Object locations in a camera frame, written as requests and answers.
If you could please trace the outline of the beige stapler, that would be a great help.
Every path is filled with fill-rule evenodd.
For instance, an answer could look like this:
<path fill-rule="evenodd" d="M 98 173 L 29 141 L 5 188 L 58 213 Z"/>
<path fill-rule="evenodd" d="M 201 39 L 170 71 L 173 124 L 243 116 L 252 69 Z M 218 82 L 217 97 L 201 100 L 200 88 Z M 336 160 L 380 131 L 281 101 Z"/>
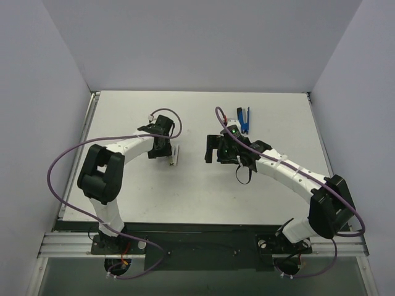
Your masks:
<path fill-rule="evenodd" d="M 168 163 L 171 167 L 177 166 L 180 146 L 178 144 L 172 146 L 171 155 L 168 156 Z"/>

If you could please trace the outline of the blue stapler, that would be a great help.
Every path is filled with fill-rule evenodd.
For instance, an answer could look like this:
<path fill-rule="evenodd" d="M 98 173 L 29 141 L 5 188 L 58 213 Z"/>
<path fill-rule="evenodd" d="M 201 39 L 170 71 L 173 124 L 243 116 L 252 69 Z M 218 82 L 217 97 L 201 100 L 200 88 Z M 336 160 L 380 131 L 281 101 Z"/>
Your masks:
<path fill-rule="evenodd" d="M 249 124 L 250 124 L 250 107 L 242 108 L 238 107 L 236 109 L 237 119 L 241 126 L 241 132 L 243 134 L 249 134 Z"/>

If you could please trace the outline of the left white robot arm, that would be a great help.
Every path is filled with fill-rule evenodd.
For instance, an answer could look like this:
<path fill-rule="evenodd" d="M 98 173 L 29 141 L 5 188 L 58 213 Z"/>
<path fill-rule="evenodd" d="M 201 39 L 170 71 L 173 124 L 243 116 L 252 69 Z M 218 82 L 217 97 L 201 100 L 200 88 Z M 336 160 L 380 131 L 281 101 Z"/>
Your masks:
<path fill-rule="evenodd" d="M 169 157 L 172 146 L 169 137 L 175 123 L 168 117 L 158 115 L 146 126 L 139 127 L 132 139 L 100 146 L 92 145 L 87 152 L 77 186 L 89 198 L 99 224 L 99 241 L 114 254 L 122 253 L 127 246 L 117 196 L 121 190 L 124 166 L 134 158 L 146 153 L 149 159 Z"/>

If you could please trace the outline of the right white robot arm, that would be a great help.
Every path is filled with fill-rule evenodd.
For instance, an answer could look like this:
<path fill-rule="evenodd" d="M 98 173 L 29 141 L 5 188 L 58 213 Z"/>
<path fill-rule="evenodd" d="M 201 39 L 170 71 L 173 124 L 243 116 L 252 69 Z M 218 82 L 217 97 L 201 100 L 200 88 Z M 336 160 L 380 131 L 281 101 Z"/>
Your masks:
<path fill-rule="evenodd" d="M 273 178 L 302 197 L 309 211 L 302 218 L 290 218 L 278 230 L 276 246 L 290 252 L 298 242 L 314 236 L 331 239 L 354 216 L 355 208 L 346 181 L 313 173 L 288 160 L 263 141 L 251 142 L 237 131 L 206 137 L 206 163 L 235 164 L 250 174 Z"/>

